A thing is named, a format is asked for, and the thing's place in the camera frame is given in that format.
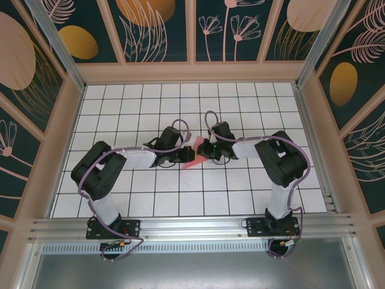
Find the pink paper sheet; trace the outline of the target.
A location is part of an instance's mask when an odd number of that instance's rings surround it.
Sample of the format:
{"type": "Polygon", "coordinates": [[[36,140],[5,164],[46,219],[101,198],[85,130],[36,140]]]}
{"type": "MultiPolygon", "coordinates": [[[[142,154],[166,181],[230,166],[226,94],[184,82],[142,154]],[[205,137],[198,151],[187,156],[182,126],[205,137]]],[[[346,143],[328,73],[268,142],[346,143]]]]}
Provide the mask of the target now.
{"type": "Polygon", "coordinates": [[[192,149],[194,150],[195,152],[195,159],[193,161],[190,161],[188,163],[186,163],[184,166],[183,166],[183,170],[185,169],[189,169],[191,167],[194,167],[194,166],[197,166],[201,163],[204,163],[205,161],[208,161],[209,159],[206,158],[206,157],[203,157],[201,155],[198,154],[198,147],[203,144],[205,138],[201,137],[201,136],[197,136],[196,137],[196,140],[194,142],[194,145],[192,146],[192,149]]]}

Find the grey metal sheet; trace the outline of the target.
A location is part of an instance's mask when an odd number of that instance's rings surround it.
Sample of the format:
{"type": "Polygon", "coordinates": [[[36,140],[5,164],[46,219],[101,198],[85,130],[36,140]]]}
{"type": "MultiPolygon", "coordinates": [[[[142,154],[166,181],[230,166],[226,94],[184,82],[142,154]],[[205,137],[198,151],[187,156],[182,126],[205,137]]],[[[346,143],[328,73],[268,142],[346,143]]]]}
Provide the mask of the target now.
{"type": "Polygon", "coordinates": [[[274,260],[263,252],[44,255],[32,289],[357,289],[344,259],[331,265],[274,260]]]}

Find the small electronics board with connector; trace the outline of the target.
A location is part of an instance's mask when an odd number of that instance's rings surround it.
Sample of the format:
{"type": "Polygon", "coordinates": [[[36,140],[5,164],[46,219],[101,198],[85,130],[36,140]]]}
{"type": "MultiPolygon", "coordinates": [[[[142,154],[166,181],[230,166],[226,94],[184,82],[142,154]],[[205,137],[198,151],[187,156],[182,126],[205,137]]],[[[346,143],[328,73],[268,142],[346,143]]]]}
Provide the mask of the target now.
{"type": "Polygon", "coordinates": [[[125,246],[131,244],[131,241],[129,240],[120,240],[120,241],[111,241],[106,243],[101,243],[99,247],[99,251],[105,251],[105,252],[117,252],[122,251],[125,246]]]}
{"type": "Polygon", "coordinates": [[[295,238],[295,239],[287,239],[287,240],[276,240],[271,239],[269,241],[269,249],[276,254],[283,255],[288,251],[288,247],[295,246],[301,239],[295,238]]]}

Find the long aluminium mounting rail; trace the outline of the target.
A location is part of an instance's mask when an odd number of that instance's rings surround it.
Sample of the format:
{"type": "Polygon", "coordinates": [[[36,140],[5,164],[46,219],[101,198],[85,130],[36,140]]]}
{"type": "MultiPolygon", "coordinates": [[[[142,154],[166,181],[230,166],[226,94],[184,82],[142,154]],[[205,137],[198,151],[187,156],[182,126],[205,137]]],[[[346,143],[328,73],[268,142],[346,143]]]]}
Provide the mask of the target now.
{"type": "MultiPolygon", "coordinates": [[[[140,237],[149,241],[246,239],[246,216],[144,217],[140,237]]],[[[87,218],[36,219],[28,233],[31,242],[85,241],[87,218]]],[[[305,214],[303,238],[355,237],[349,214],[305,214]]]]}

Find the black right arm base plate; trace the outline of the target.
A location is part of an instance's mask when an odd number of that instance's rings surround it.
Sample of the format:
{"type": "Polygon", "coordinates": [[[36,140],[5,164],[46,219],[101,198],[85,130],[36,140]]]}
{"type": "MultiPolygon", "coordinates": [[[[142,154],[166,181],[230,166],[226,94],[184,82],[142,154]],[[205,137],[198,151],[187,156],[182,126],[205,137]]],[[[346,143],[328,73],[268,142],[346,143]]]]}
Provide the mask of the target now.
{"type": "Polygon", "coordinates": [[[289,237],[291,233],[300,234],[296,217],[280,220],[268,220],[264,217],[247,218],[246,230],[249,237],[289,237]]]}

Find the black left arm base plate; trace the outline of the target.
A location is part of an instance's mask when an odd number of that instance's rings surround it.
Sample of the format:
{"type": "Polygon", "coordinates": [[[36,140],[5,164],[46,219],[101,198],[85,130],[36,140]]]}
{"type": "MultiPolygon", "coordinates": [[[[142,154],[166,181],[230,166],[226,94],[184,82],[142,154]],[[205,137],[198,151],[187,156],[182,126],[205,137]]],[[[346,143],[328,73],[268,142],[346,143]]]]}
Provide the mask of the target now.
{"type": "MultiPolygon", "coordinates": [[[[109,228],[125,236],[139,237],[140,221],[117,219],[109,225],[109,228]]],[[[121,237],[107,230],[98,220],[90,219],[87,222],[85,238],[88,240],[113,240],[121,237]]]]}

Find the aluminium table side rail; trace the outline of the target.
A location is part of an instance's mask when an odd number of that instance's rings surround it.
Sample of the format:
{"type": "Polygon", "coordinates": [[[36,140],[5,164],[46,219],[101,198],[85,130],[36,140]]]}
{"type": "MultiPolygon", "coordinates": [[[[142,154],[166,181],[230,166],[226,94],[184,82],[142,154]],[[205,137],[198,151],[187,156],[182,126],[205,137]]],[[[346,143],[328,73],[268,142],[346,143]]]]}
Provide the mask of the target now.
{"type": "Polygon", "coordinates": [[[292,83],[291,86],[300,118],[303,123],[307,143],[309,145],[310,154],[312,156],[316,175],[321,187],[322,195],[325,200],[327,211],[328,213],[340,214],[340,205],[336,197],[333,184],[331,183],[330,174],[325,163],[318,136],[316,135],[315,125],[311,118],[310,110],[307,107],[306,100],[301,89],[297,87],[296,83],[292,83]]]}

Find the dark wall panel pink flowers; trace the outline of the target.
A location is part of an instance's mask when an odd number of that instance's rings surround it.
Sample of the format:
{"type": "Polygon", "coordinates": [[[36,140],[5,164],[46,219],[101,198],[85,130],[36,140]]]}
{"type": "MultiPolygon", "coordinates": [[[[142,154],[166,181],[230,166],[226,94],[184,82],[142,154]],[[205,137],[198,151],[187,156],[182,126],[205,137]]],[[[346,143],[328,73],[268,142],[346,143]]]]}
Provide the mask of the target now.
{"type": "Polygon", "coordinates": [[[273,0],[196,0],[196,61],[255,61],[273,0]]]}

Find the dark wall panel peach circle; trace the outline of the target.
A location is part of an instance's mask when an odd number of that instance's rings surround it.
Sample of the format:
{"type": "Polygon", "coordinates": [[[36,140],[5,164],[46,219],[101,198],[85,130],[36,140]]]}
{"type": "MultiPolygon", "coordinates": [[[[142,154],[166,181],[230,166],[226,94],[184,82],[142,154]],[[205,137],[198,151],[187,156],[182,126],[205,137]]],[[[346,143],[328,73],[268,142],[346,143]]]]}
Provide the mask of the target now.
{"type": "Polygon", "coordinates": [[[283,0],[266,61],[303,61],[335,0],[283,0]]]}
{"type": "Polygon", "coordinates": [[[0,0],[0,93],[45,132],[63,83],[10,0],[0,0]]]}

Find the dark wall panel leaf drawings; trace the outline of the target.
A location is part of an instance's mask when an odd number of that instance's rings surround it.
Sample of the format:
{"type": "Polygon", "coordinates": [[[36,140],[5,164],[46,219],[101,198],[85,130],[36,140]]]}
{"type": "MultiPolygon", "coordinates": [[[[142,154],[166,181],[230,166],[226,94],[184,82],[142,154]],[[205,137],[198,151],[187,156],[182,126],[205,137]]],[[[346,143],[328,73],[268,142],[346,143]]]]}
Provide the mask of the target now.
{"type": "Polygon", "coordinates": [[[107,0],[127,63],[184,62],[185,0],[107,0]]]}

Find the dark wall panel feather drawing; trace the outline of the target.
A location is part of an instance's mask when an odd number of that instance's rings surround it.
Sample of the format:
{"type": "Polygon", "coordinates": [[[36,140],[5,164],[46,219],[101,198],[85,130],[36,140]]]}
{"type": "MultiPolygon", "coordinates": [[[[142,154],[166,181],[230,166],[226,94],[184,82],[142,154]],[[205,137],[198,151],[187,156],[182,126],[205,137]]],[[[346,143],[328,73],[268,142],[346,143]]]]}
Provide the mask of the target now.
{"type": "Polygon", "coordinates": [[[339,129],[385,88],[385,0],[363,0],[343,21],[319,74],[339,129]]]}

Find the dark wall panel pink leaves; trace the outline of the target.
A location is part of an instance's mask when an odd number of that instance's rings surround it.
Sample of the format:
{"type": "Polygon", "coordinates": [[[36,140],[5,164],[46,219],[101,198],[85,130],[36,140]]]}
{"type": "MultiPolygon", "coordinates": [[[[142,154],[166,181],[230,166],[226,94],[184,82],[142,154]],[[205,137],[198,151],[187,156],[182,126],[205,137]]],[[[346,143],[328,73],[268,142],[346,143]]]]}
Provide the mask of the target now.
{"type": "Polygon", "coordinates": [[[343,142],[369,213],[385,210],[385,107],[369,113],[343,142]]]}

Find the aluminium corner post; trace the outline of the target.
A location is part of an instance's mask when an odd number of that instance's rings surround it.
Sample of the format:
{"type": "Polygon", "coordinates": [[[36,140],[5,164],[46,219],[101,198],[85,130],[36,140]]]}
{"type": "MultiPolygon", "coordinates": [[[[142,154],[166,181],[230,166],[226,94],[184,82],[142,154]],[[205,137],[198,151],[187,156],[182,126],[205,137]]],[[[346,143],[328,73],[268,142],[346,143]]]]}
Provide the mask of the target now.
{"type": "Polygon", "coordinates": [[[25,0],[25,2],[31,13],[35,16],[37,23],[40,25],[45,36],[51,41],[53,49],[56,51],[59,59],[64,64],[64,67],[67,69],[67,72],[73,79],[76,87],[81,93],[83,93],[85,90],[85,82],[82,79],[75,61],[60,37],[58,30],[46,13],[43,4],[41,4],[39,0],[25,0]]]}
{"type": "Polygon", "coordinates": [[[320,29],[310,51],[303,63],[303,66],[295,79],[297,89],[303,88],[310,74],[312,73],[317,61],[326,49],[330,39],[337,30],[339,23],[346,14],[351,0],[336,0],[333,4],[328,17],[320,29]]]}

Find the dark wall panel single flower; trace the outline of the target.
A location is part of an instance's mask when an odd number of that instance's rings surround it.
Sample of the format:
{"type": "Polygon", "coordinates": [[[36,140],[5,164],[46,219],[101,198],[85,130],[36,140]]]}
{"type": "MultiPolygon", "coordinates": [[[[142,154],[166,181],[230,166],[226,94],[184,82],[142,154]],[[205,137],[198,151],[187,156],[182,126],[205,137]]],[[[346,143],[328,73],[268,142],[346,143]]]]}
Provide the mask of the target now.
{"type": "Polygon", "coordinates": [[[0,215],[15,218],[40,141],[0,107],[0,215]]]}

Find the dark wall panel orange oval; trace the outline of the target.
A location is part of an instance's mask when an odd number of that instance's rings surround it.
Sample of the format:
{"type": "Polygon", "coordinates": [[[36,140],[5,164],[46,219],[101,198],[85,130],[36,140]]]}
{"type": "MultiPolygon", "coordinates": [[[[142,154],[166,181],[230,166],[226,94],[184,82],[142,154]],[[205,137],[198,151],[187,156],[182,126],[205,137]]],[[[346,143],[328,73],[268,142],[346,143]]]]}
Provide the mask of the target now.
{"type": "Polygon", "coordinates": [[[97,0],[40,0],[76,63],[116,63],[97,0]]]}

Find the aluminium frame bar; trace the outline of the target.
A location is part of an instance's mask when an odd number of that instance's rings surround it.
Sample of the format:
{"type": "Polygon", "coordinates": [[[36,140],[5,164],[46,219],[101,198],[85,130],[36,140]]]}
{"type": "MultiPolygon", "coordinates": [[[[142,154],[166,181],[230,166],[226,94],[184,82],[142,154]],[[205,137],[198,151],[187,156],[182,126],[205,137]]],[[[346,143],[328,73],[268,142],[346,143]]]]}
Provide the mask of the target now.
{"type": "Polygon", "coordinates": [[[374,289],[358,238],[344,237],[342,242],[356,289],[374,289]]]}
{"type": "Polygon", "coordinates": [[[26,245],[14,289],[32,289],[41,253],[41,243],[28,243],[26,245]]]}

